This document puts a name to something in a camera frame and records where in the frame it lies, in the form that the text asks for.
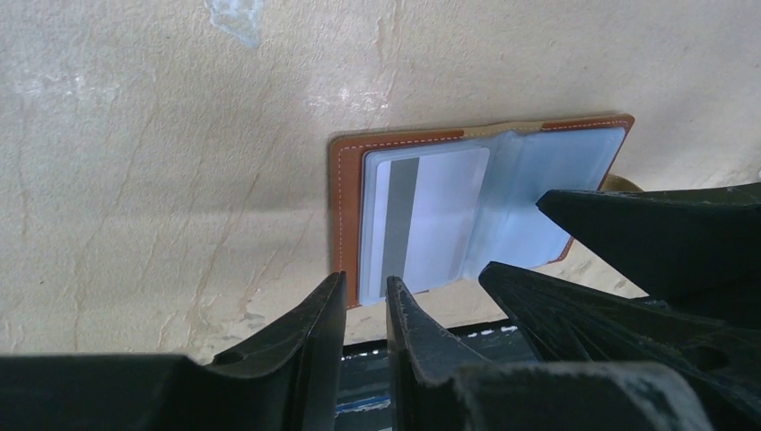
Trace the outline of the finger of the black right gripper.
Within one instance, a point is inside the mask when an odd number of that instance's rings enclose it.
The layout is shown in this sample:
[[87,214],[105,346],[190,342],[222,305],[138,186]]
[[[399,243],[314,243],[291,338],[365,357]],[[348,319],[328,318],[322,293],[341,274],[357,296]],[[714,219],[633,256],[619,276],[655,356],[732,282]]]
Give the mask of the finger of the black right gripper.
[[543,362],[656,362],[681,374],[717,430],[760,428],[760,332],[489,263],[479,284]]
[[672,309],[760,325],[760,185],[549,190],[538,209]]

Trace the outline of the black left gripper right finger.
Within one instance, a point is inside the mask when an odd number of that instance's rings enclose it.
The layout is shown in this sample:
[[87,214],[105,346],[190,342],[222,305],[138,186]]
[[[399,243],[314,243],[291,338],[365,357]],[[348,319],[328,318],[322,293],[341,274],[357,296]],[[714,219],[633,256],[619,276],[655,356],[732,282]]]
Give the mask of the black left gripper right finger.
[[655,363],[497,363],[387,281],[396,430],[708,430],[689,384]]

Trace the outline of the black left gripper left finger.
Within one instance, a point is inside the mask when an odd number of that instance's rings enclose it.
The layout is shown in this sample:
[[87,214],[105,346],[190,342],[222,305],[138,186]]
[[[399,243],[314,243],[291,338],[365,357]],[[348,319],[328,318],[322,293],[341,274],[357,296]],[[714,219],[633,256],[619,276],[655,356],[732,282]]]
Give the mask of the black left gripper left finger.
[[346,275],[208,365],[183,355],[5,356],[4,430],[330,430]]

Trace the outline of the brown leather card holder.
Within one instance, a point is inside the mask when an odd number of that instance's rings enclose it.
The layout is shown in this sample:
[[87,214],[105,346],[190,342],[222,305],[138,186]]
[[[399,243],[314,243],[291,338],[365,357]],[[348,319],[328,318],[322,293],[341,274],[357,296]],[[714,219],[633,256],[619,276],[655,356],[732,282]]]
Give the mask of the brown leather card holder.
[[540,213],[538,200],[551,189],[601,189],[633,125],[632,115],[618,113],[335,139],[329,156],[333,267],[346,273],[349,305],[363,306],[358,276],[368,153],[433,145],[490,150],[470,244],[454,283],[476,278],[492,261],[538,268],[564,259],[572,236]]

